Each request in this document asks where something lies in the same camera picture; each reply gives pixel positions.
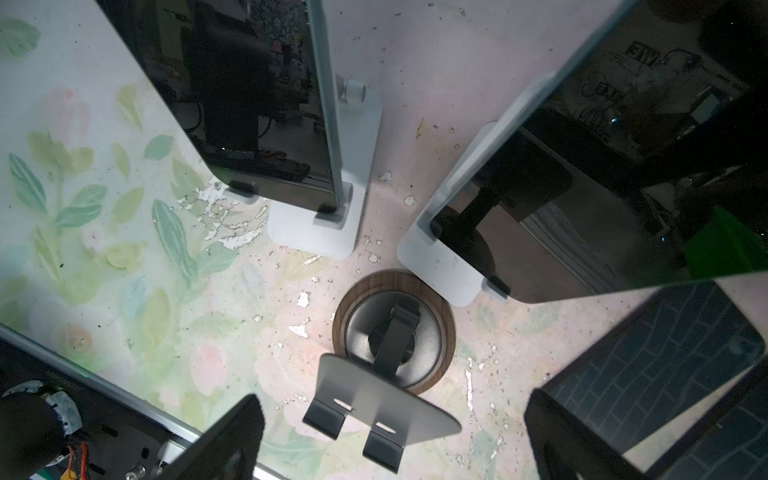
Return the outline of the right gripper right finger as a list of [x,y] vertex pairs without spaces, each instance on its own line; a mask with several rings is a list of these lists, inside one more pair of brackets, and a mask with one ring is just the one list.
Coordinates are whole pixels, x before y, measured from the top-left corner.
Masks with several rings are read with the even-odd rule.
[[541,479],[646,477],[542,389],[531,392],[524,420]]

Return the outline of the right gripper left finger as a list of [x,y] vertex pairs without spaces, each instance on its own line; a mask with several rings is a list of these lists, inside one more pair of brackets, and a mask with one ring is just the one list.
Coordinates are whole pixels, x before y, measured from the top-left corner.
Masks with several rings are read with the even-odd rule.
[[264,429],[257,396],[246,395],[164,467],[158,479],[252,479]]

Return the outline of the round black phone stand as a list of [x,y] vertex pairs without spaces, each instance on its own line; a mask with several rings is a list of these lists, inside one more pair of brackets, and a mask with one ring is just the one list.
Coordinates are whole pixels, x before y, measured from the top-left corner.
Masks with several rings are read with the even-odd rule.
[[422,398],[447,372],[456,327],[447,301],[412,273],[383,270],[339,303],[303,422],[335,440],[347,418],[369,428],[363,456],[395,473],[406,447],[461,432]]

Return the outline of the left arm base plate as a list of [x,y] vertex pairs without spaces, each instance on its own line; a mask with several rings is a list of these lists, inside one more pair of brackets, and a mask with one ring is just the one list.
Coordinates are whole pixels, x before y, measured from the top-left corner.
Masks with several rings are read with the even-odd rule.
[[173,437],[86,378],[2,342],[2,478],[151,479]]

